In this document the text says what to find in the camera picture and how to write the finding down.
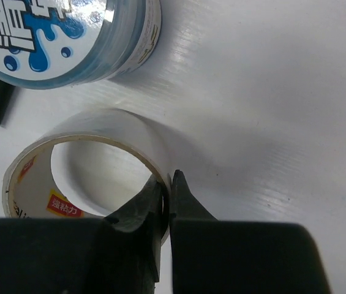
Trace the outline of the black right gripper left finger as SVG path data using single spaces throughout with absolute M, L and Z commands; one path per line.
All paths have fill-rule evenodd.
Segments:
M 163 196 L 151 176 L 102 219 L 0 218 L 0 293 L 153 293 Z

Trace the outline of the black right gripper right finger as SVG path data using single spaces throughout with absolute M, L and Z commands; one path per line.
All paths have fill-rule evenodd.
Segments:
M 175 293 L 329 293 L 317 245 L 301 225 L 216 219 L 175 171 L 170 197 Z

